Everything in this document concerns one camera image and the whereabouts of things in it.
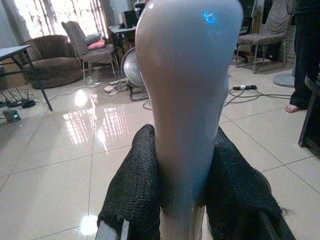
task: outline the black knit fabric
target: black knit fabric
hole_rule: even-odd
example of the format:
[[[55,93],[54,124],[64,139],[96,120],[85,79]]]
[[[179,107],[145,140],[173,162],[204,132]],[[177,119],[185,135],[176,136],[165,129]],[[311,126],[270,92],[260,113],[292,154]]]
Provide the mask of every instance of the black knit fabric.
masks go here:
[[[160,194],[155,130],[143,126],[131,150],[112,179],[98,216],[119,233],[123,220],[130,222],[130,240],[160,239]]]
[[[246,232],[242,235],[247,237],[242,238],[240,233],[234,236],[240,221],[254,221],[259,210],[274,221],[282,217],[266,179],[246,162],[220,127],[208,177],[206,208],[214,240],[264,239]]]

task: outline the glossy floor tile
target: glossy floor tile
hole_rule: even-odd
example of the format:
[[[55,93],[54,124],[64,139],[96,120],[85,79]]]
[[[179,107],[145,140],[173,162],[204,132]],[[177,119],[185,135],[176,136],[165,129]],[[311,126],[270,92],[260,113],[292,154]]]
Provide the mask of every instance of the glossy floor tile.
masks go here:
[[[290,95],[293,88],[272,81],[291,72],[288,67],[253,74],[250,67],[231,65],[229,88],[257,85],[264,94]],[[0,239],[95,239],[97,215],[134,135],[154,125],[152,111],[143,108],[151,107],[146,101],[131,101],[128,91],[110,97],[104,86],[86,86],[82,79],[46,89],[52,112],[41,91],[19,87],[37,103],[17,108],[19,122],[0,119]],[[306,111],[288,114],[283,111],[288,102],[260,97],[229,104],[220,126],[248,163],[267,176],[280,205],[292,210],[286,220],[296,239],[319,239],[320,161],[299,147]],[[206,218],[202,228],[202,239],[212,240]]]
[[[286,166],[263,173],[272,194],[282,208],[284,217],[297,240],[318,240],[320,235],[320,195]]]
[[[88,214],[91,158],[9,176],[0,192],[3,239],[33,240],[80,226]]]

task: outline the pink pillow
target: pink pillow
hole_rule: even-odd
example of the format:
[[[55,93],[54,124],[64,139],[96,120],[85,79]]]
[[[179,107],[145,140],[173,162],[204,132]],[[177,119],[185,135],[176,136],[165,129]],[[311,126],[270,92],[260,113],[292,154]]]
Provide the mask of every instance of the pink pillow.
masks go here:
[[[95,43],[91,43],[90,45],[88,45],[88,49],[89,50],[102,49],[105,47],[105,45],[106,45],[105,41],[101,39]]]

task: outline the person's bare foot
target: person's bare foot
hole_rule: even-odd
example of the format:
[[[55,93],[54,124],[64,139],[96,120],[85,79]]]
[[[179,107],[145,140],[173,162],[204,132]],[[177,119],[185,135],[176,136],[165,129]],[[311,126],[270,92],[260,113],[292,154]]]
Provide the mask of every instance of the person's bare foot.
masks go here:
[[[299,108],[298,108],[297,106],[295,106],[295,105],[289,104],[289,105],[287,105],[287,106],[284,107],[284,110],[285,110],[287,113],[292,114],[292,113],[297,112],[297,111],[299,110]]]

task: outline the black pants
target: black pants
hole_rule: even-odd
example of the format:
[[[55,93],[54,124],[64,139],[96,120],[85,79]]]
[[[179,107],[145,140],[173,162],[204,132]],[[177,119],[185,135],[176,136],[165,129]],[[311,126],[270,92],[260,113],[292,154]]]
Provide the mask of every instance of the black pants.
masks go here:
[[[305,85],[306,75],[316,81],[320,63],[320,13],[297,14],[295,16],[295,91],[290,104],[307,109],[311,91]]]

